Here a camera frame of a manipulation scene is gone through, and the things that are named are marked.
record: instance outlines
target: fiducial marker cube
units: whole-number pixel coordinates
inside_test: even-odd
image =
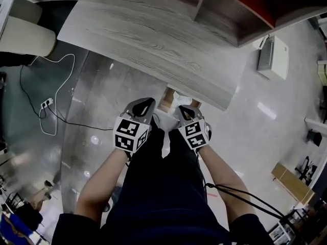
[[[113,146],[135,153],[147,140],[149,128],[149,125],[117,117],[113,127]]]
[[[208,128],[204,119],[180,127],[178,130],[192,150],[209,143]]]

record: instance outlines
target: white cable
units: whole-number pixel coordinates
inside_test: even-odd
[[[72,65],[71,73],[69,74],[69,76],[67,77],[67,79],[62,83],[62,85],[60,85],[60,87],[59,87],[58,90],[56,91],[56,94],[55,94],[55,114],[56,114],[56,115],[58,115],[58,112],[57,112],[57,94],[58,94],[59,90],[64,86],[64,84],[65,84],[65,83],[70,79],[70,77],[72,76],[72,73],[73,73],[73,70],[74,70],[74,65],[75,65],[75,55],[74,55],[74,54],[68,54],[68,55],[65,55],[65,56],[62,57],[59,61],[52,61],[52,60],[50,60],[50,59],[48,59],[48,58],[45,58],[45,57],[40,56],[40,57],[42,57],[42,58],[44,58],[44,59],[46,59],[46,60],[48,60],[48,61],[50,61],[50,62],[53,62],[53,63],[59,63],[62,59],[64,59],[65,57],[67,57],[67,56],[69,56],[69,55],[73,56],[74,61],[73,61],[73,65]],[[39,56],[37,56],[37,57],[33,60],[33,62],[32,62],[30,65],[32,65],[38,57],[39,57]],[[43,127],[42,127],[42,122],[41,122],[41,119],[40,119],[41,111],[42,111],[42,108],[40,109],[40,112],[39,112],[39,121],[40,121],[40,127],[41,127],[41,130],[42,130],[42,133],[47,134],[47,135],[50,135],[50,136],[56,136],[56,135],[57,135],[57,129],[58,129],[58,117],[56,117],[55,133],[54,133],[54,134],[47,133],[47,132],[45,132],[45,131],[43,130]]]

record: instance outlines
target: black pants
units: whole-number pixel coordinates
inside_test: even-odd
[[[205,197],[203,176],[198,159],[190,149],[178,129],[169,132],[170,153],[162,158],[165,132],[162,129],[151,131],[148,140],[132,156],[124,180],[124,187],[135,182],[155,181],[162,175],[180,177],[190,182]]]

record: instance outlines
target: forearm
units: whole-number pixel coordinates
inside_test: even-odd
[[[75,214],[100,222],[102,211],[111,197],[126,161],[127,155],[122,150],[115,149],[109,155],[83,187]]]
[[[215,184],[221,184],[234,189],[248,191],[241,178],[218,154],[216,154],[216,152],[209,145],[202,147],[199,153]],[[250,201],[250,197],[247,194],[232,191],[226,188],[225,190]],[[229,223],[243,214],[254,213],[252,206],[222,191],[218,192],[226,205]]]

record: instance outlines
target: dark shirt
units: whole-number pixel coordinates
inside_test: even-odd
[[[254,214],[237,218],[230,232],[216,220],[188,181],[163,175],[123,186],[106,224],[73,214],[59,217],[52,244],[273,244]]]

